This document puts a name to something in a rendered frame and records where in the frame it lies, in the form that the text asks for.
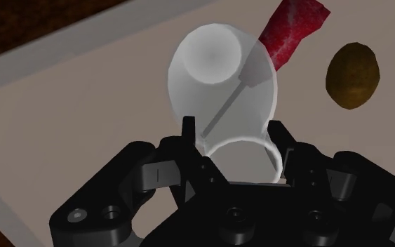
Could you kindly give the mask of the red marbled robot stand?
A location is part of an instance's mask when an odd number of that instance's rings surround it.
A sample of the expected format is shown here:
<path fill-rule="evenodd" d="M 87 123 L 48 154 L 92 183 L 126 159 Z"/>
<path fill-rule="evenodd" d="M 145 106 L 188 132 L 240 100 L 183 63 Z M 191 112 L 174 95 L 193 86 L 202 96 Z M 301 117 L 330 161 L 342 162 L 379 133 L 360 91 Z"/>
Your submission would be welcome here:
<path fill-rule="evenodd" d="M 301 40 L 320 29 L 330 11 L 317 0 L 282 0 L 259 41 L 278 71 L 291 58 Z"/>

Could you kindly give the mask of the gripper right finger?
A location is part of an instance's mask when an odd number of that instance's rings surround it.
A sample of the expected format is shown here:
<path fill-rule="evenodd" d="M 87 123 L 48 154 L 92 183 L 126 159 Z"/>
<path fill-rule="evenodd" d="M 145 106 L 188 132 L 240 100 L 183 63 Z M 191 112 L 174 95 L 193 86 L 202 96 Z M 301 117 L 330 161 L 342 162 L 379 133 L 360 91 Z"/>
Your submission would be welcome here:
<path fill-rule="evenodd" d="M 267 132 L 286 182 L 301 195 L 306 247 L 395 247 L 395 175 L 356 152 L 326 156 L 280 121 Z"/>

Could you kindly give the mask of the brown potato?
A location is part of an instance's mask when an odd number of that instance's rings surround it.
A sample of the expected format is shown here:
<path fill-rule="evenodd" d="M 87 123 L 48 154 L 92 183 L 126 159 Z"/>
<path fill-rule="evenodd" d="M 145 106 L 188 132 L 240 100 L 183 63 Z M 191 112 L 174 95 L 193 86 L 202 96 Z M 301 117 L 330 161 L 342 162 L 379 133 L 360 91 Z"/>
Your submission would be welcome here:
<path fill-rule="evenodd" d="M 348 43 L 333 56 L 326 72 L 326 91 L 337 105 L 356 109 L 374 94 L 380 82 L 380 68 L 371 48 Z"/>

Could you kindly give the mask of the white mug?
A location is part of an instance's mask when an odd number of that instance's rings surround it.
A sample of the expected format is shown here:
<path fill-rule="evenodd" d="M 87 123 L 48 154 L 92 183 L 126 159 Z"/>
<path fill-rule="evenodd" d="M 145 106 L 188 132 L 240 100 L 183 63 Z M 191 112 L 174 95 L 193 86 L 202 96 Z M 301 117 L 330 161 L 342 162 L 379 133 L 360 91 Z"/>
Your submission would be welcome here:
<path fill-rule="evenodd" d="M 197 145 L 231 182 L 280 180 L 281 154 L 267 132 L 277 93 L 276 70 L 265 46 L 226 24 L 190 32 L 168 69 L 176 118 L 195 118 Z"/>

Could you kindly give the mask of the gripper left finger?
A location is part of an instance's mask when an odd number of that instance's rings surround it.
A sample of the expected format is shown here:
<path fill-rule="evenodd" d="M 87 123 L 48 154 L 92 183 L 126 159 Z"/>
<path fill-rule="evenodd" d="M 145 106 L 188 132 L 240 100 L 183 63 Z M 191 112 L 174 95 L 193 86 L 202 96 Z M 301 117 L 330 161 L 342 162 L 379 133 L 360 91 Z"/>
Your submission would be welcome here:
<path fill-rule="evenodd" d="M 217 196 L 227 181 L 194 146 L 194 118 L 159 146 L 126 145 L 51 216 L 53 247 L 204 247 L 218 239 Z M 159 188 L 178 209 L 146 237 L 132 220 Z"/>

